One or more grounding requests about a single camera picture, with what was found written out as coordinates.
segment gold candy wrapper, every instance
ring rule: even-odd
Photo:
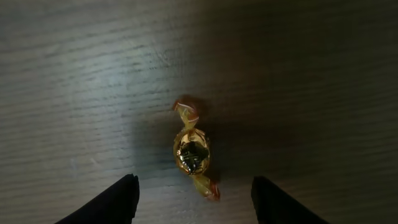
[[[217,185],[203,175],[210,164],[210,149],[205,133],[194,128],[199,120],[197,111],[184,100],[177,100],[173,109],[178,111],[185,125],[174,139],[173,154],[177,166],[193,179],[199,193],[218,201],[220,192]]]

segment gold foil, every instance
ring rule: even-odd
[[[210,145],[205,132],[194,128],[199,120],[195,106],[186,100],[177,100],[173,108],[184,123],[184,128],[174,139],[173,154],[177,166],[193,179],[199,193],[210,200],[219,200],[217,185],[203,175],[210,165]]]

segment wooden table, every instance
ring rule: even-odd
[[[53,223],[125,174],[133,223],[256,223],[264,175],[332,223],[398,219],[398,2],[3,0],[0,223]],[[221,202],[175,166],[201,101]]]

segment tabletop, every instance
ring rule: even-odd
[[[331,223],[398,219],[398,2],[3,0],[0,223],[54,223],[126,174],[133,223],[256,223],[263,175]],[[174,162],[190,95],[219,203]]]

